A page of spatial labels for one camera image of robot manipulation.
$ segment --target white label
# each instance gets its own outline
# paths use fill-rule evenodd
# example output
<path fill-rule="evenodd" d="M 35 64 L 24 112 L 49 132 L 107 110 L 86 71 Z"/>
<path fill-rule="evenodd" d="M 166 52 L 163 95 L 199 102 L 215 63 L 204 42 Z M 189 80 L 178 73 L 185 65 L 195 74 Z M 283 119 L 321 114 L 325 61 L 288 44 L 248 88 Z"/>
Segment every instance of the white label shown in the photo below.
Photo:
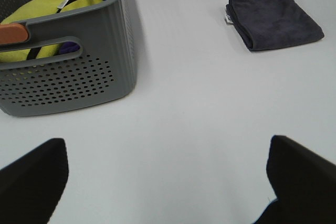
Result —
<path fill-rule="evenodd" d="M 64 0 L 62 1 L 62 3 L 59 4 L 59 6 L 57 6 L 58 9 L 63 9 L 64 6 L 69 2 L 69 0 Z"/>
<path fill-rule="evenodd" d="M 233 24 L 231 17 L 227 13 L 225 13 L 224 16 L 225 16 L 225 22 L 227 24 Z"/>

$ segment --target basket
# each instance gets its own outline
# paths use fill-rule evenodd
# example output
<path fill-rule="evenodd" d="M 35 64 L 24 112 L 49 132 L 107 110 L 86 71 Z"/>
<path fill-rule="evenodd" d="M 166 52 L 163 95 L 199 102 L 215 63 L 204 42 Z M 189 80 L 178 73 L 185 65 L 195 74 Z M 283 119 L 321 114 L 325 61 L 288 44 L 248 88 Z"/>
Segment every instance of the basket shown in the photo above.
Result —
<path fill-rule="evenodd" d="M 0 0 L 0 20 L 28 1 Z M 67 41 L 81 48 L 65 55 L 1 63 L 0 107 L 7 114 L 31 116 L 80 109 L 121 98 L 134 88 L 136 71 L 126 0 L 106 0 L 17 23 L 25 27 L 28 39 L 0 45 L 0 51 Z"/>

